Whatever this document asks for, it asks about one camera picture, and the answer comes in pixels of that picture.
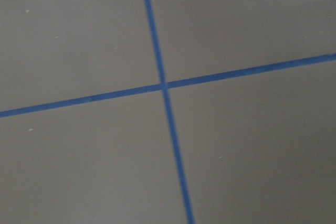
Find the brown paper table cover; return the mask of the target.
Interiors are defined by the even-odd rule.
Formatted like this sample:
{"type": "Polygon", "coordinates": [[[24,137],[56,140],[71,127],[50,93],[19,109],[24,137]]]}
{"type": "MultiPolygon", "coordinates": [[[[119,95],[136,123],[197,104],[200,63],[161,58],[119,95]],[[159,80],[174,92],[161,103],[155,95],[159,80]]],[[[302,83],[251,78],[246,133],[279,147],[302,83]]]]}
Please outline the brown paper table cover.
{"type": "Polygon", "coordinates": [[[335,0],[1,0],[1,223],[335,223],[335,0]]]}

